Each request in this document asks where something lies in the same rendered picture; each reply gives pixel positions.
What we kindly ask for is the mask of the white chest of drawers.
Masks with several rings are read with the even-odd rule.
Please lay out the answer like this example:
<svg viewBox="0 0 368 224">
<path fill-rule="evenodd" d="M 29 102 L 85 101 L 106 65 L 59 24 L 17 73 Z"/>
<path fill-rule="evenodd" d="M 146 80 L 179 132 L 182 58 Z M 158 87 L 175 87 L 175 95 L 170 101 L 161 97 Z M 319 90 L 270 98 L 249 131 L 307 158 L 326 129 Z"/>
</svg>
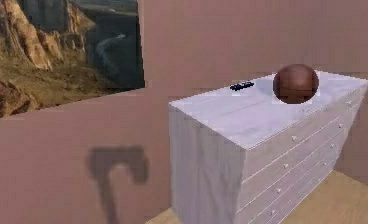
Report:
<svg viewBox="0 0 368 224">
<path fill-rule="evenodd" d="M 333 170 L 368 80 L 318 74 L 286 104 L 272 76 L 169 104 L 172 209 L 182 224 L 281 224 Z"/>
</svg>

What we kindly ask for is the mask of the brown basketball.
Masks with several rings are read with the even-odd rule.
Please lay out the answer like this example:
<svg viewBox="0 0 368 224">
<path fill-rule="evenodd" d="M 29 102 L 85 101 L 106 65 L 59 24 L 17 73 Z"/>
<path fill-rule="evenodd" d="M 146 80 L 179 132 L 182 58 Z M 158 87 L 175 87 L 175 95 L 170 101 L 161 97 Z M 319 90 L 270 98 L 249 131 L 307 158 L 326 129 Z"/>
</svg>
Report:
<svg viewBox="0 0 368 224">
<path fill-rule="evenodd" d="M 302 104 L 317 92 L 319 78 L 307 65 L 291 64 L 280 69 L 273 80 L 275 96 L 286 104 Z"/>
</svg>

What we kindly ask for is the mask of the black remote control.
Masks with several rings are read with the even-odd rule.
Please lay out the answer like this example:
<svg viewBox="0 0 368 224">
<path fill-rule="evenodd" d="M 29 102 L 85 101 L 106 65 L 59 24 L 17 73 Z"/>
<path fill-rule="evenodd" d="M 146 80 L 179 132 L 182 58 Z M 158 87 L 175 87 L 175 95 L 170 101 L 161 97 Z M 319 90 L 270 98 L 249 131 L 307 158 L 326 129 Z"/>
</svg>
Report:
<svg viewBox="0 0 368 224">
<path fill-rule="evenodd" d="M 239 90 L 242 90 L 242 89 L 245 89 L 245 88 L 249 88 L 249 87 L 252 87 L 254 86 L 254 83 L 251 82 L 251 81 L 245 81 L 245 82 L 241 82 L 241 83 L 236 83 L 234 85 L 231 85 L 229 88 L 231 90 L 234 90 L 234 91 L 239 91 Z"/>
</svg>

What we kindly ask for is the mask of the canyon landscape wall picture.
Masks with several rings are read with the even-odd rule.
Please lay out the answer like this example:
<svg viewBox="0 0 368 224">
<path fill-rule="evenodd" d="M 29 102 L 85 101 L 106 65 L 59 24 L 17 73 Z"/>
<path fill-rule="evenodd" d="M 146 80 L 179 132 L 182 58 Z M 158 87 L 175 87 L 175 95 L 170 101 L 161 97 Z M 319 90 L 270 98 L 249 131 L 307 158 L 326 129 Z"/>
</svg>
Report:
<svg viewBox="0 0 368 224">
<path fill-rule="evenodd" d="M 144 86 L 137 0 L 0 0 L 0 118 Z"/>
</svg>

